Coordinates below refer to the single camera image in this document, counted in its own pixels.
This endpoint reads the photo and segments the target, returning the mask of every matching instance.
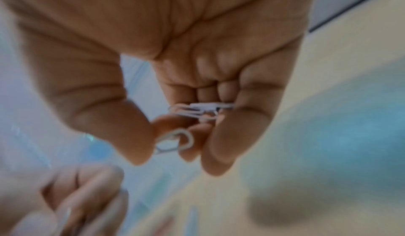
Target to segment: hand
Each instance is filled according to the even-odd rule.
[[[272,121],[313,0],[3,0],[42,96],[71,128],[134,164],[187,127],[202,166],[223,174]],[[152,62],[170,104],[233,102],[216,126],[178,116],[152,124],[127,101],[120,54]]]
[[[0,234],[54,236],[71,209],[62,235],[115,235],[127,211],[122,179],[120,169],[101,165],[0,176]]]

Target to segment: blurred hand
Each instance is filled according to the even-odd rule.
[[[202,166],[223,174],[272,121],[313,0],[3,0],[39,92],[71,128],[134,164],[155,138],[189,128]],[[127,101],[120,54],[151,61],[170,104],[233,102],[216,126]]]
[[[115,235],[127,211],[122,179],[121,170],[101,165],[0,176],[0,234],[54,236],[71,209],[62,235]]]

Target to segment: wooden table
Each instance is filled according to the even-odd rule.
[[[370,0],[306,38],[279,114],[342,82],[376,68],[384,70],[404,56],[405,0]],[[266,147],[271,149],[273,144],[272,127],[252,153],[271,151]],[[133,235],[149,235],[150,227],[173,208],[177,214],[173,235],[183,235],[192,206],[199,208],[201,236],[405,235],[405,208],[389,200],[354,201],[333,206],[308,220],[258,226],[249,215],[250,195],[240,172],[238,164],[222,178],[200,176],[138,226]]]

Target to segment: palm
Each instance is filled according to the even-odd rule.
[[[197,143],[187,159],[202,151],[202,164],[212,174],[229,168],[270,123],[312,2],[50,1],[9,3],[25,26],[23,51],[33,78],[59,116],[75,129],[112,142],[133,163],[151,155],[156,135],[190,127]],[[31,13],[40,11],[36,23],[21,13],[26,3],[34,6],[26,8]],[[152,61],[170,103],[221,101],[234,102],[236,108],[215,128],[170,116],[151,127],[124,101],[119,53]],[[47,66],[50,62],[58,66]]]

